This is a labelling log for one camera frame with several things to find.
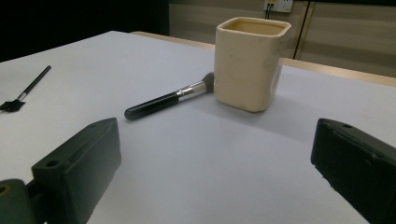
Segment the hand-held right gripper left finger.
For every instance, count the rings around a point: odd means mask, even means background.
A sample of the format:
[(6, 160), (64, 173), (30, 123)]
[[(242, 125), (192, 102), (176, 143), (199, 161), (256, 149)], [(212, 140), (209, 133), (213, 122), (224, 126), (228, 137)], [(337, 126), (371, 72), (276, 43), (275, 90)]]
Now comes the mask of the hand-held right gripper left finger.
[(32, 167), (48, 224), (86, 224), (121, 164), (118, 121), (96, 121)]

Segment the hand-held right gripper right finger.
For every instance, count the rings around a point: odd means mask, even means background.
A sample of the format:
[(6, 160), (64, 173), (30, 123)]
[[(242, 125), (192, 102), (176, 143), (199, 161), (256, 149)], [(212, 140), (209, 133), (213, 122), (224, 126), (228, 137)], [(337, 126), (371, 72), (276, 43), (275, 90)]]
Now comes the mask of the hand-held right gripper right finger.
[(396, 147), (346, 123), (319, 119), (311, 163), (370, 224), (396, 224)]

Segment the thin black fan brush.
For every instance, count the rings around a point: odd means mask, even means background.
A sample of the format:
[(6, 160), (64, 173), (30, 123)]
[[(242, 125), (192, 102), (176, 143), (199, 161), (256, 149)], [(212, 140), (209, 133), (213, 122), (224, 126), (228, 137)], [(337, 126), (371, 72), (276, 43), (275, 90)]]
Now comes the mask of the thin black fan brush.
[(38, 82), (49, 72), (51, 66), (48, 65), (13, 101), (4, 102), (0, 105), (0, 111), (2, 112), (17, 112), (24, 105), (23, 99), (30, 93), (30, 91), (38, 84)]

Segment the beige square ceramic holder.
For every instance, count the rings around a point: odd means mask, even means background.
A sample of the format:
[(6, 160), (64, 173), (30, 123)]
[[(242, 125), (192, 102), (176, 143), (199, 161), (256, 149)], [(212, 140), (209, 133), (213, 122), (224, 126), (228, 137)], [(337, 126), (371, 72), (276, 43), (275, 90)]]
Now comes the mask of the beige square ceramic holder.
[(291, 24), (285, 21), (238, 17), (217, 27), (214, 95), (247, 112), (268, 108), (282, 69), (280, 52)]

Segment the large black makeup brush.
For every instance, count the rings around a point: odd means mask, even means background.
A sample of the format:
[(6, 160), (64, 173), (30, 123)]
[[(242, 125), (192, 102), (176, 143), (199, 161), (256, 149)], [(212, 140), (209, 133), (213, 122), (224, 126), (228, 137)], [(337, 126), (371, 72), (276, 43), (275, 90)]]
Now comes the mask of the large black makeup brush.
[(137, 120), (151, 115), (165, 108), (177, 105), (178, 103), (195, 96), (212, 93), (214, 90), (214, 73), (208, 73), (198, 82), (190, 84), (177, 91), (170, 92), (140, 105), (132, 106), (125, 110), (124, 117), (128, 120)]

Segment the white table mat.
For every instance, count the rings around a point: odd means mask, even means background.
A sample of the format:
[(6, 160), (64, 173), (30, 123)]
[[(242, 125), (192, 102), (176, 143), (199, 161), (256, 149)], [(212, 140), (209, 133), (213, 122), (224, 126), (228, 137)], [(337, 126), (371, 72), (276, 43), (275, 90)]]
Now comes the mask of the white table mat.
[(366, 224), (310, 161), (319, 119), (396, 147), (396, 87), (287, 66), (251, 114), (198, 96), (137, 121), (124, 111), (200, 80), (214, 53), (109, 32), (0, 63), (0, 104), (48, 66), (16, 113), (0, 113), (0, 180), (88, 124), (119, 121), (122, 163), (90, 224)]

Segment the white wall socket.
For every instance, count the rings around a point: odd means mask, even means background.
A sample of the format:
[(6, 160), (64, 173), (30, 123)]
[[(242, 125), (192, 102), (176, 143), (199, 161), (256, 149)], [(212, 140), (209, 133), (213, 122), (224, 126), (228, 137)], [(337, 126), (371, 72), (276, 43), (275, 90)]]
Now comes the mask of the white wall socket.
[(273, 12), (290, 13), (293, 0), (264, 0), (264, 10)]

